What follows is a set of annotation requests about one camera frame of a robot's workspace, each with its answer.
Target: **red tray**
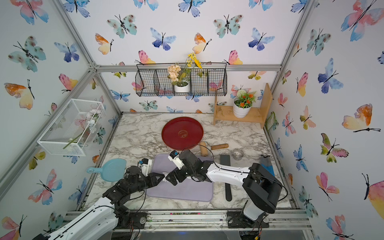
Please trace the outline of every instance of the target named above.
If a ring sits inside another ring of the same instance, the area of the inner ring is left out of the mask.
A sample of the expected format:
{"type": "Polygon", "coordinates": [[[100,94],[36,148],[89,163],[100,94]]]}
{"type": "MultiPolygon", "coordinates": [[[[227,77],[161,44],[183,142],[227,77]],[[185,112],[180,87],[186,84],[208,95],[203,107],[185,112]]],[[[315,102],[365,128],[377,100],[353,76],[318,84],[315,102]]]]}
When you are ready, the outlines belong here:
{"type": "Polygon", "coordinates": [[[203,135],[201,124],[189,117],[174,118],[167,122],[161,131],[164,143],[178,151],[195,147],[201,142],[203,135]]]}

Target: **wooden shelf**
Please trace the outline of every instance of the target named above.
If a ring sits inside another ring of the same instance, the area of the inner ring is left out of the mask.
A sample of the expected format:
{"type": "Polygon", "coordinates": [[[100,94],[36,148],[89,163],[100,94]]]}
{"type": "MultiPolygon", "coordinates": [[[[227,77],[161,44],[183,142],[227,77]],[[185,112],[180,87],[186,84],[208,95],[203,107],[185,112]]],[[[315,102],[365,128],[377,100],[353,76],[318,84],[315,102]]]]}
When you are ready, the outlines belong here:
{"type": "Polygon", "coordinates": [[[272,103],[272,93],[268,83],[265,85],[263,100],[260,108],[251,108],[249,113],[244,118],[237,118],[233,114],[233,106],[220,106],[215,105],[214,111],[214,125],[216,120],[226,121],[239,121],[239,122],[255,122],[260,123],[263,127],[269,108],[272,103]]]}

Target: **grey mat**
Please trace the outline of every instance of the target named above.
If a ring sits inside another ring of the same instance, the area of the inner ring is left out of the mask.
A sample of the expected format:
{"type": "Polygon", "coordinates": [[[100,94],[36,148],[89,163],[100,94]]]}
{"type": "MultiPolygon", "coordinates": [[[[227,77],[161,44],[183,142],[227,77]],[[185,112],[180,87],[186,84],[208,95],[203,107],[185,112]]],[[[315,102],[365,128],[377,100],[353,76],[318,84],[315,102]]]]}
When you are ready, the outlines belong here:
{"type": "MultiPolygon", "coordinates": [[[[151,172],[162,174],[171,172],[176,165],[168,159],[169,154],[157,154],[151,172]]],[[[211,157],[199,157],[201,161],[212,161],[211,157]]],[[[173,186],[170,182],[160,182],[156,187],[147,189],[147,196],[168,199],[181,199],[190,201],[210,202],[214,196],[214,185],[212,182],[195,182],[185,179],[183,182],[173,186]]]]}

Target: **blue object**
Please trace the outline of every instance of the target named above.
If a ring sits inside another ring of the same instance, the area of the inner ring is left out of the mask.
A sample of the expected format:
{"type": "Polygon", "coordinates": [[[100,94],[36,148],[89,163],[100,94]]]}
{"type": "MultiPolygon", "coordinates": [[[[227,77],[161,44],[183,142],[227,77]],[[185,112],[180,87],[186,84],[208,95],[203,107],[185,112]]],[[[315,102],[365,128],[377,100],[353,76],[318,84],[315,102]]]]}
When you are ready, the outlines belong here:
{"type": "Polygon", "coordinates": [[[127,161],[120,158],[111,159],[102,167],[89,167],[87,173],[100,173],[100,177],[107,182],[117,182],[124,177],[127,161]]]}

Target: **marble countertop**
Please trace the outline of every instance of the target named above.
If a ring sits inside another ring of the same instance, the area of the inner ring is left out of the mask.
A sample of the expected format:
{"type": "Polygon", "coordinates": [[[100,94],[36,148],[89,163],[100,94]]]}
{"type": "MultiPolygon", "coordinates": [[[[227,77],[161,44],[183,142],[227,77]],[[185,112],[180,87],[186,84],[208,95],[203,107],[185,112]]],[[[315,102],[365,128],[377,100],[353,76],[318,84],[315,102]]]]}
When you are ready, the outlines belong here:
{"type": "MultiPolygon", "coordinates": [[[[114,158],[122,158],[127,161],[127,166],[137,165],[142,158],[154,159],[159,153],[169,154],[172,149],[167,147],[161,138],[161,130],[171,119],[177,117],[191,117],[200,122],[204,129],[202,141],[209,145],[228,143],[225,149],[213,150],[215,161],[220,162],[220,154],[231,155],[231,151],[239,148],[244,152],[240,161],[235,161],[231,156],[231,166],[250,167],[252,163],[259,162],[261,155],[271,156],[273,170],[277,179],[281,181],[277,166],[273,159],[271,149],[265,137],[263,129],[259,124],[250,122],[217,121],[213,125],[213,114],[199,113],[134,113],[124,114],[117,127],[111,145],[105,156],[103,164],[114,158]]],[[[200,155],[200,147],[197,146],[191,151],[197,156],[200,155]]],[[[97,176],[94,185],[86,199],[84,209],[95,203],[102,194],[112,187],[115,182],[106,182],[97,176]]],[[[214,197],[210,202],[196,202],[177,199],[162,199],[146,196],[142,209],[238,209],[242,208],[249,197],[242,187],[231,185],[232,201],[225,199],[225,184],[214,183],[214,197]]],[[[285,196],[285,190],[281,192],[280,198],[285,196]]],[[[134,193],[131,198],[140,196],[141,193],[134,193]]],[[[128,201],[125,206],[129,209],[139,209],[144,196],[128,201]]],[[[277,207],[291,207],[289,200],[280,201],[277,207]]]]}

